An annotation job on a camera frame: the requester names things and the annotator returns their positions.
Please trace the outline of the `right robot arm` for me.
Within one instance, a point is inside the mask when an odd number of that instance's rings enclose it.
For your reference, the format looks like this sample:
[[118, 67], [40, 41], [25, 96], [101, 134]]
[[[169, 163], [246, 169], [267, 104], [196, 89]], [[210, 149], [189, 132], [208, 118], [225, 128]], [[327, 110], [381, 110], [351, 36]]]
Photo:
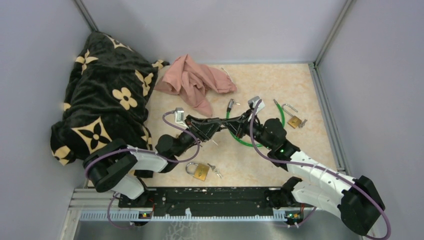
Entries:
[[373, 181], [362, 175], [354, 178], [334, 171], [309, 157], [287, 139], [287, 132], [278, 118], [265, 123], [254, 119], [253, 112], [224, 121], [224, 126], [236, 137], [249, 136], [253, 144], [259, 143], [269, 149], [267, 155], [256, 152], [264, 159], [298, 175], [288, 181], [289, 187], [282, 191], [281, 199], [287, 206], [304, 203], [318, 207], [339, 218], [357, 235], [367, 237], [370, 230], [383, 218], [386, 224], [386, 240], [392, 227], [385, 213], [385, 205]]

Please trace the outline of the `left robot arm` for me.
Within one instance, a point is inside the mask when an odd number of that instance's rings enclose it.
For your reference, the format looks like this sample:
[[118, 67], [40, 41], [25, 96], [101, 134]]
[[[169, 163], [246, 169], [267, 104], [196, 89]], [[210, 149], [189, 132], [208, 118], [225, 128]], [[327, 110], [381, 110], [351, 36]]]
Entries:
[[181, 134], [178, 137], [162, 135], [155, 150], [131, 146], [119, 138], [83, 161], [84, 174], [97, 192], [114, 191], [130, 198], [138, 207], [146, 206], [150, 193], [145, 184], [130, 176], [129, 172], [168, 173], [181, 163], [177, 159], [179, 156], [196, 147], [193, 156], [186, 159], [190, 162], [199, 154], [201, 143], [211, 140], [216, 132], [222, 130], [224, 123], [221, 118], [196, 118], [191, 115], [183, 118], [180, 108], [164, 113], [162, 119], [171, 127], [181, 130]]

